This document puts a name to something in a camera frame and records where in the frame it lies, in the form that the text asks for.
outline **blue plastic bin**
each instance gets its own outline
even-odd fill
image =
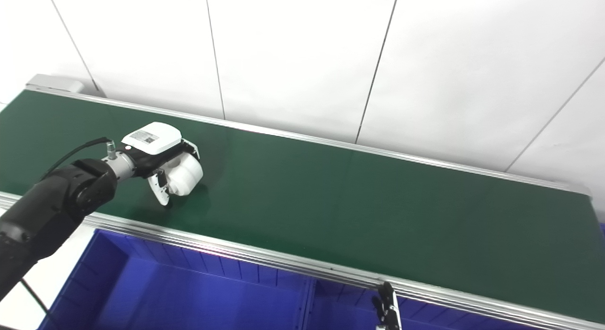
[[[96,231],[43,330],[374,330],[376,292]],[[405,330],[527,330],[411,299]]]
[[[50,309],[58,329],[299,330],[312,279],[96,231]]]

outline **green conveyor belt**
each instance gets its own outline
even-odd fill
[[[579,193],[35,91],[0,114],[0,191],[153,121],[198,145],[201,184],[166,210],[126,181],[100,212],[605,323],[605,242]]]

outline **panel seam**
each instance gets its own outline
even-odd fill
[[[596,65],[596,67],[594,69],[592,69],[592,71],[588,74],[588,76],[586,76],[586,78],[584,78],[584,80],[573,91],[573,93],[571,93],[571,95],[568,97],[568,99],[566,99],[565,102],[563,102],[563,104],[557,109],[557,111],[551,116],[551,118],[548,119],[548,121],[546,121],[546,123],[542,126],[542,128],[540,128],[540,130],[538,130],[536,135],[533,136],[533,138],[529,141],[529,143],[527,143],[527,145],[525,147],[523,147],[521,152],[512,160],[510,165],[508,165],[506,167],[506,169],[504,170],[505,173],[507,173],[510,170],[510,168],[519,160],[519,158],[521,158],[521,156],[527,151],[527,149],[529,149],[529,147],[536,141],[536,139],[538,139],[538,137],[542,134],[542,132],[544,132],[544,130],[546,130],[546,127],[548,127],[551,124],[551,122],[557,117],[557,115],[559,115],[559,113],[562,112],[562,110],[567,106],[567,104],[580,91],[580,89],[582,89],[582,87],[584,87],[584,84],[586,84],[586,82],[588,82],[588,80],[592,77],[592,75],[594,75],[594,73],[596,73],[596,70],[598,70],[601,67],[601,65],[603,65],[603,62],[605,62],[605,57],[603,57],[603,59],[601,59],[601,61],[599,61],[599,63]]]
[[[393,8],[391,9],[391,16],[389,17],[389,23],[387,24],[387,30],[384,33],[384,39],[382,40],[382,46],[380,46],[380,53],[378,54],[378,60],[376,61],[376,67],[374,68],[374,75],[372,76],[372,82],[370,82],[370,89],[368,91],[368,97],[365,99],[365,106],[363,106],[363,113],[361,114],[361,121],[359,121],[359,128],[357,128],[357,136],[355,136],[355,143],[359,140],[359,134],[361,133],[361,126],[363,126],[363,120],[365,119],[365,112],[368,110],[368,103],[370,103],[370,96],[372,95],[372,88],[374,88],[374,81],[376,80],[376,74],[378,73],[378,66],[380,65],[380,59],[382,58],[382,52],[384,45],[387,43],[387,36],[389,35],[389,28],[391,27],[391,21],[393,20],[393,14],[395,13],[395,7],[397,6],[397,0],[393,1]]]
[[[218,59],[216,58],[216,46],[214,45],[214,31],[212,30],[212,19],[210,18],[210,3],[206,0],[206,9],[208,10],[208,26],[210,26],[210,39],[212,39],[212,52],[214,53],[214,66],[216,67],[216,80],[218,81],[218,95],[221,99],[221,108],[223,109],[223,120],[225,117],[225,103],[223,102],[223,89],[221,87],[221,76],[218,73]]]
[[[76,49],[76,52],[78,53],[78,57],[80,57],[80,61],[82,61],[82,65],[84,65],[84,69],[86,69],[86,72],[88,73],[88,76],[90,77],[90,80],[93,82],[93,85],[95,86],[95,90],[99,91],[99,93],[101,93],[101,95],[103,95],[104,97],[107,97],[105,95],[105,93],[100,89],[99,85],[97,85],[97,81],[95,81],[95,78],[93,77],[93,73],[91,73],[90,69],[88,68],[86,61],[84,61],[84,57],[82,57],[82,53],[80,52],[80,49],[78,49],[78,46],[76,45],[76,41],[74,41],[73,36],[69,32],[69,29],[67,29],[67,24],[65,23],[65,20],[63,20],[63,16],[61,15],[61,12],[59,12],[59,8],[57,7],[57,4],[54,2],[54,0],[50,0],[50,2],[52,3],[52,7],[54,7],[54,11],[59,16],[59,19],[61,20],[61,24],[63,24],[63,28],[65,28],[65,32],[67,32],[67,35],[69,36],[71,44]]]

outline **black cable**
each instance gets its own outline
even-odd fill
[[[57,169],[58,166],[60,166],[63,162],[65,162],[65,160],[67,160],[69,157],[71,157],[73,154],[81,151],[82,149],[94,146],[94,145],[98,145],[100,143],[106,143],[106,142],[111,142],[112,140],[108,139],[108,138],[98,138],[92,141],[88,141],[87,143],[84,143],[84,145],[81,145],[80,147],[77,147],[76,149],[70,151],[69,153],[65,154],[65,156],[59,158],[59,161],[55,162],[50,168],[48,168],[48,170],[44,173],[44,175],[42,175],[42,177],[40,178],[40,181],[46,179],[46,177],[50,174],[50,172],[54,171]]]
[[[59,325],[54,320],[54,318],[51,316],[50,312],[48,311],[48,308],[44,305],[44,303],[42,302],[42,300],[34,292],[34,290],[32,289],[32,287],[30,287],[30,285],[23,278],[21,278],[20,282],[21,282],[21,284],[23,284],[23,286],[26,288],[26,290],[30,293],[30,295],[32,295],[32,297],[36,300],[37,304],[42,308],[42,310],[44,310],[44,314],[46,315],[46,317],[48,318],[48,320],[58,330],[59,329]]]

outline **white wall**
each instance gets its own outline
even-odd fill
[[[50,0],[0,0],[0,102],[37,73],[80,80],[96,93]]]
[[[108,98],[223,117],[206,0],[54,0]]]
[[[399,0],[359,143],[506,170],[605,56],[603,8]]]
[[[393,0],[208,0],[227,119],[354,142]]]

